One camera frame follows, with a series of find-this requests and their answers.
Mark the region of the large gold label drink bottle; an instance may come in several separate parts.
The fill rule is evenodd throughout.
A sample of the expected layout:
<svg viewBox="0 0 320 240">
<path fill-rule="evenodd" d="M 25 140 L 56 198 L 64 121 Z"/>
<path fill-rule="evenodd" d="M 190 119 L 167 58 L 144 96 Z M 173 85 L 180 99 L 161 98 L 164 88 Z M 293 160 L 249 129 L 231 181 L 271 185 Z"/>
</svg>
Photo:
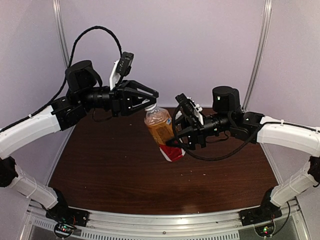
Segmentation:
<svg viewBox="0 0 320 240">
<path fill-rule="evenodd" d="M 179 147 L 167 146 L 166 142 L 174 137 L 172 117 L 167 109 L 153 104 L 145 109 L 144 123 L 159 147 L 161 154 L 168 162 L 176 162 L 185 155 Z"/>
</svg>

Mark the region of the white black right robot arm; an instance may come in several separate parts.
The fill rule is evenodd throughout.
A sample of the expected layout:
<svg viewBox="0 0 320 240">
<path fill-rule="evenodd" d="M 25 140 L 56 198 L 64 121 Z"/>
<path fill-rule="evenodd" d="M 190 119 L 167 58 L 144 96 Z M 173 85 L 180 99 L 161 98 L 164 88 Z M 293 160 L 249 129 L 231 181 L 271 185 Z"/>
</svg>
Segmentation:
<svg viewBox="0 0 320 240">
<path fill-rule="evenodd" d="M 256 210 L 259 220 L 268 220 L 290 199 L 310 187 L 320 184 L 320 130 L 316 127 L 298 125 L 277 120 L 262 113 L 245 112 L 240 104 L 239 91 L 230 86 L 212 89 L 213 115 L 204 115 L 202 108 L 183 93 L 176 96 L 178 107 L 172 117 L 173 137 L 165 142 L 169 147 L 180 147 L 190 156 L 203 161 L 220 161 L 238 153 L 247 144 L 272 144 L 295 149 L 310 155 L 301 170 L 284 183 L 265 193 L 261 206 Z M 192 152 L 196 145 L 207 146 L 208 137 L 218 137 L 229 132 L 243 143 L 232 152 L 220 157 L 204 157 Z"/>
</svg>

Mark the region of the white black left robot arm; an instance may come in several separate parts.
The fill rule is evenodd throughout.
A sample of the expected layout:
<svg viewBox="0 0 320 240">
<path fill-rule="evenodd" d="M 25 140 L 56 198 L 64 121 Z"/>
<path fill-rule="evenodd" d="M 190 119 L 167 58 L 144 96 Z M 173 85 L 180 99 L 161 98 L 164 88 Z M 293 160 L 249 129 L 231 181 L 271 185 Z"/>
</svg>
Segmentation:
<svg viewBox="0 0 320 240">
<path fill-rule="evenodd" d="M 114 63 L 109 85 L 104 86 L 90 60 L 68 67 L 66 96 L 60 97 L 35 115 L 0 131 L 0 186 L 11 188 L 40 203 L 61 222 L 72 218 L 63 194 L 45 186 L 23 171 L 12 153 L 49 134 L 67 130 L 86 117 L 92 109 L 111 111 L 112 117 L 130 116 L 156 104 L 159 93 L 135 80 L 124 80 L 130 73 L 131 60 Z"/>
</svg>

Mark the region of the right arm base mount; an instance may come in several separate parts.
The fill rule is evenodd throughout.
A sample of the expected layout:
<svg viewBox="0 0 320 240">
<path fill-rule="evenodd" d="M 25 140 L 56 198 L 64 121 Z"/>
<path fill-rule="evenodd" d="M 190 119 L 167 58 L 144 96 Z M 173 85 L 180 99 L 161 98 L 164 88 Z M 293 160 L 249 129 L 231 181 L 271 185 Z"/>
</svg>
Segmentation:
<svg viewBox="0 0 320 240">
<path fill-rule="evenodd" d="M 280 206 L 276 206 L 271 203 L 271 193 L 273 188 L 268 189 L 261 201 L 260 206 L 254 208 L 247 208 L 239 212 L 240 220 L 242 226 L 256 225 L 254 227 L 255 233 L 263 239 L 272 238 L 277 235 L 282 229 L 286 226 L 290 215 L 291 215 L 291 206 L 287 201 L 288 214 L 282 224 L 282 226 L 277 229 L 275 224 L 275 219 L 281 217 L 283 214 L 280 210 Z"/>
</svg>

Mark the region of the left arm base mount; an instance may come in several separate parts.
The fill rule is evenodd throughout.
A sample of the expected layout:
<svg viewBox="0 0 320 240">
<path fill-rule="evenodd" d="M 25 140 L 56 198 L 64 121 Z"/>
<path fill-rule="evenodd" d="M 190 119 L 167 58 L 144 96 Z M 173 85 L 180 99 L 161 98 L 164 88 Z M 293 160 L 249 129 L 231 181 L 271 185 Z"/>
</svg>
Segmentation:
<svg viewBox="0 0 320 240">
<path fill-rule="evenodd" d="M 56 188 L 53 188 L 53 190 L 57 195 L 57 204 L 50 209 L 44 206 L 42 206 L 42 208 L 46 211 L 45 216 L 56 222 L 53 228 L 56 237 L 64 240 L 77 230 L 77 226 L 87 226 L 89 212 L 87 210 L 69 207 L 62 192 Z"/>
</svg>

